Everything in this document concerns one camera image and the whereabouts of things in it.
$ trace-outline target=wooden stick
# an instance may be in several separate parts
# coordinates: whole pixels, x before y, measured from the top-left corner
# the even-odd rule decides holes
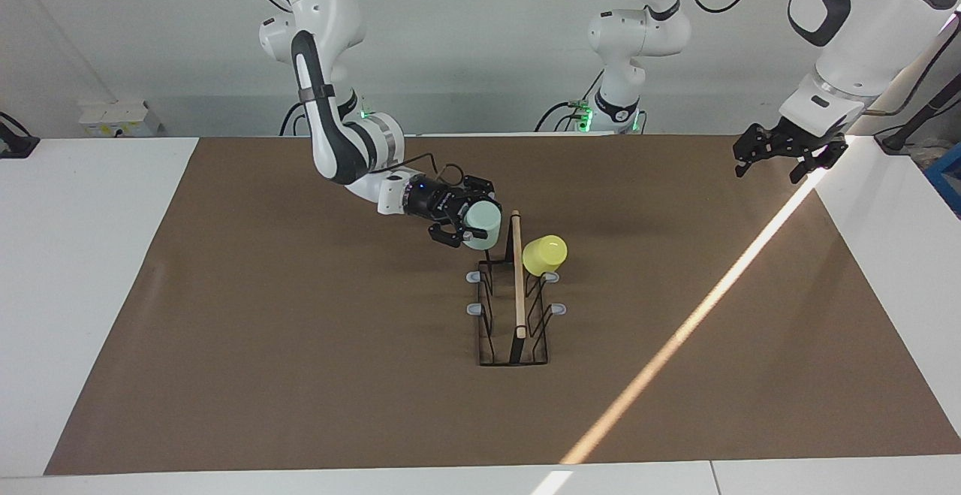
[[[511,227],[514,229],[514,308],[516,312],[516,337],[528,338],[528,321],[524,303],[524,245],[521,243],[521,212],[511,212]]]

